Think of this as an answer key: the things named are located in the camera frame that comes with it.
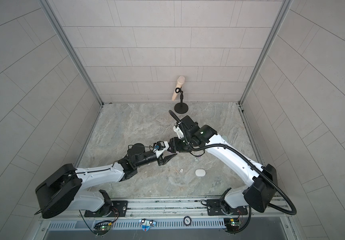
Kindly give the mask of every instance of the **marble floor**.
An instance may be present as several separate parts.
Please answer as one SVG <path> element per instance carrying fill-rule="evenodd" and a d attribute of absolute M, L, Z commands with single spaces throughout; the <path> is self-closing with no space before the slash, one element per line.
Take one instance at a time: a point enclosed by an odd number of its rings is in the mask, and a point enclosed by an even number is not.
<path fill-rule="evenodd" d="M 112 164 L 126 155 L 129 144 L 145 146 L 176 137 L 175 120 L 168 110 L 175 103 L 106 104 L 99 116 L 94 132 L 80 161 L 79 167 L 97 167 Z M 226 136 L 228 143 L 256 161 L 242 118 L 235 103 L 188 103 L 189 115 L 199 126 L 205 124 L 218 134 Z M 204 169 L 206 175 L 197 177 L 195 170 Z M 131 179 L 106 183 L 91 188 L 106 190 L 111 198 L 121 197 L 178 197 L 221 195 L 227 188 L 244 183 L 221 160 L 205 153 L 194 157 L 179 153 L 166 165 L 157 162 L 138 168 Z"/>

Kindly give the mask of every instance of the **round black base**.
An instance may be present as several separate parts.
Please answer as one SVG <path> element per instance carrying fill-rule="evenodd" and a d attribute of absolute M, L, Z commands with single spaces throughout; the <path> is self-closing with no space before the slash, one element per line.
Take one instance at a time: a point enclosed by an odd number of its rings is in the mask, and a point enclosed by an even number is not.
<path fill-rule="evenodd" d="M 175 104 L 174 110 L 176 113 L 186 113 L 189 110 L 189 106 L 186 103 L 177 103 Z"/>

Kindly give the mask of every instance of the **tiled wall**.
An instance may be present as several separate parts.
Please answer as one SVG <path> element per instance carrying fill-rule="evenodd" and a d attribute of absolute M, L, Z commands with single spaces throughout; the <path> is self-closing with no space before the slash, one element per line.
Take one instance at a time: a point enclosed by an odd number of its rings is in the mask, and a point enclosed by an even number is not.
<path fill-rule="evenodd" d="M 0 239 L 21 240 L 35 187 L 78 157 L 99 110 L 36 0 L 0 0 Z"/>
<path fill-rule="evenodd" d="M 49 0 L 103 102 L 239 101 L 281 1 Z"/>
<path fill-rule="evenodd" d="M 303 239 L 345 239 L 345 1 L 294 0 L 244 104 Z"/>

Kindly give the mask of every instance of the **beige microphone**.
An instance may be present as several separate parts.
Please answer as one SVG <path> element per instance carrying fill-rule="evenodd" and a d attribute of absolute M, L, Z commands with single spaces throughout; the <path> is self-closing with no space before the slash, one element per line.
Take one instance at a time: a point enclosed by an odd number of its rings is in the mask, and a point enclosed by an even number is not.
<path fill-rule="evenodd" d="M 180 76 L 178 78 L 177 83 L 176 83 L 175 89 L 176 88 L 181 88 L 184 83 L 185 83 L 185 77 L 184 76 Z M 176 99 L 176 96 L 178 96 L 178 94 L 175 92 L 175 89 L 174 89 L 174 93 L 172 94 L 172 99 L 171 99 L 173 101 Z"/>

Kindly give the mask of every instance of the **white oval object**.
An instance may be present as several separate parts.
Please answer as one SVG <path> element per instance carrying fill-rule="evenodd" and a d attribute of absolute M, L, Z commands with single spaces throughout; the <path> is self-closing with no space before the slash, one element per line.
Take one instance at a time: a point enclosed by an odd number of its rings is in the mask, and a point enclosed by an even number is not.
<path fill-rule="evenodd" d="M 195 170 L 195 175 L 197 175 L 199 177 L 203 177 L 204 175 L 206 175 L 206 171 L 203 169 L 197 169 L 197 170 Z"/>

